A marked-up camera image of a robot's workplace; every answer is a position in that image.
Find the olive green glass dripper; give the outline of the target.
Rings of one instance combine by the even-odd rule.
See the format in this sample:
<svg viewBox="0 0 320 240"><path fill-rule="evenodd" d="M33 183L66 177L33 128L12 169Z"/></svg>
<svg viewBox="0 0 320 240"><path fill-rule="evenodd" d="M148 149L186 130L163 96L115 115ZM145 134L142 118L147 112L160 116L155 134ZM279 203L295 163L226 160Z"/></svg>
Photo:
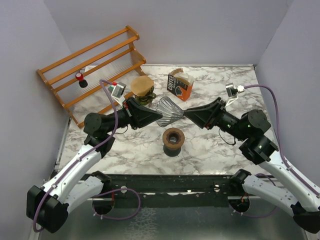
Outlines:
<svg viewBox="0 0 320 240"><path fill-rule="evenodd" d="M156 94L154 93L154 87L151 87L151 89L146 93L145 96L135 96L135 99L138 103L140 103L142 106L151 106L153 100L156 98Z"/></svg>

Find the brown paper coffee filter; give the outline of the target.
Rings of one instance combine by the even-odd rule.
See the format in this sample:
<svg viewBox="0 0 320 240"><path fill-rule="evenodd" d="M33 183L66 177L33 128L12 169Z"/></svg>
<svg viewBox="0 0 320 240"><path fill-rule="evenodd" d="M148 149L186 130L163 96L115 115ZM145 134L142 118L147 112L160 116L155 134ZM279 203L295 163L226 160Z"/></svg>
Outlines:
<svg viewBox="0 0 320 240"><path fill-rule="evenodd" d="M154 81L147 75L136 77L130 84L130 89L134 95L144 97L154 86Z"/></svg>

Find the round wooden dripper base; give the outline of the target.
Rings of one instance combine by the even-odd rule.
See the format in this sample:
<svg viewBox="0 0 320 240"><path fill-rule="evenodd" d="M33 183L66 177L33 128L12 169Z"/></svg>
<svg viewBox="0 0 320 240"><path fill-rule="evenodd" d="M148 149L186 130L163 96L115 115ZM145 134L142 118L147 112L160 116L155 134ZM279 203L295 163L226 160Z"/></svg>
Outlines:
<svg viewBox="0 0 320 240"><path fill-rule="evenodd" d="M162 135L163 144L170 149L178 149L185 142L184 133L178 128L169 128Z"/></svg>

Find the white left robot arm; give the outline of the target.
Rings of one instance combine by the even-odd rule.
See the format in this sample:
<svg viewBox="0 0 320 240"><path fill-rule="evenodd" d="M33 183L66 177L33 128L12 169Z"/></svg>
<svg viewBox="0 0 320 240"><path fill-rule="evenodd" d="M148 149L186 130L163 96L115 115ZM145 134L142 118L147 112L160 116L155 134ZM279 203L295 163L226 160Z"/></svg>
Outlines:
<svg viewBox="0 0 320 240"><path fill-rule="evenodd" d="M140 105L133 97L123 107L109 115L89 113L83 131L87 137L73 159L43 186L32 186L27 192L26 215L33 220L33 230L40 226L50 233L57 232L69 214L91 197L106 197L111 190L109 179L96 172L79 183L86 172L111 150L114 134L119 128L136 130L162 118L162 114Z"/></svg>

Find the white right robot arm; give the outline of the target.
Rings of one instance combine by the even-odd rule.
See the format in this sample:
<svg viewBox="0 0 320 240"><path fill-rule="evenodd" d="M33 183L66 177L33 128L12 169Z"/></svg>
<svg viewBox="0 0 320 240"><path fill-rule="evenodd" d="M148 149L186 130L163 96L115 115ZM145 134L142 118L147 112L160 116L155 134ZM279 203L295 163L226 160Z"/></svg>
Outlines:
<svg viewBox="0 0 320 240"><path fill-rule="evenodd" d="M287 212L305 231L320 231L320 188L303 175L286 157L280 147L265 136L271 127L262 110L254 109L237 118L226 110L226 102L218 97L213 102L185 110L183 116L201 129L218 127L242 142L243 156L275 177L284 189L263 183L246 170L239 170L229 189L240 196L256 195Z"/></svg>

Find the grey carafe with red lid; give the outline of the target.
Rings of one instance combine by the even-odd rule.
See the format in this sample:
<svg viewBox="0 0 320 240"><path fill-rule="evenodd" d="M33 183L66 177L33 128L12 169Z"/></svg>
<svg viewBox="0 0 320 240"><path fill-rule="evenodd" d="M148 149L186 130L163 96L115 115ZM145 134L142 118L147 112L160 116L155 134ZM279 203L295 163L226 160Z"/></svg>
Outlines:
<svg viewBox="0 0 320 240"><path fill-rule="evenodd" d="M181 152L181 147L170 148L170 147L164 145L163 152L169 157L176 157Z"/></svg>

